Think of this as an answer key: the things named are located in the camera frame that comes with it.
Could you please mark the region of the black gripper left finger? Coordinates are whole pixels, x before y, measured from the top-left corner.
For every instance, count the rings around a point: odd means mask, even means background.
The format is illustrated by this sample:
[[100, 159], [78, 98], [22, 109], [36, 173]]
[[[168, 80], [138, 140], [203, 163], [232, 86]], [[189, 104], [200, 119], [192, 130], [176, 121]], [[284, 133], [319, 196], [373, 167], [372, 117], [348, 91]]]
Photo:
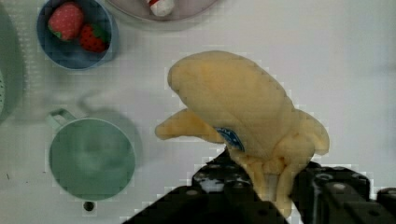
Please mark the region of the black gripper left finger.
[[262, 201], [228, 151], [206, 163], [189, 186], [177, 187], [122, 224], [289, 224]]

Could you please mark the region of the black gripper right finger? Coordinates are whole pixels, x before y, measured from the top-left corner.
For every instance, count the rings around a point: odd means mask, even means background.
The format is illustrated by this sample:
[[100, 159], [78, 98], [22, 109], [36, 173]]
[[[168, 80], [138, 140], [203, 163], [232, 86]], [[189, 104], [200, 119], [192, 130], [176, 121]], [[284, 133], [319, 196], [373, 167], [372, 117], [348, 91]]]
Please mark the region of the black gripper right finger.
[[291, 199], [304, 224], [396, 224], [395, 189], [370, 198], [368, 177], [309, 162], [294, 178]]

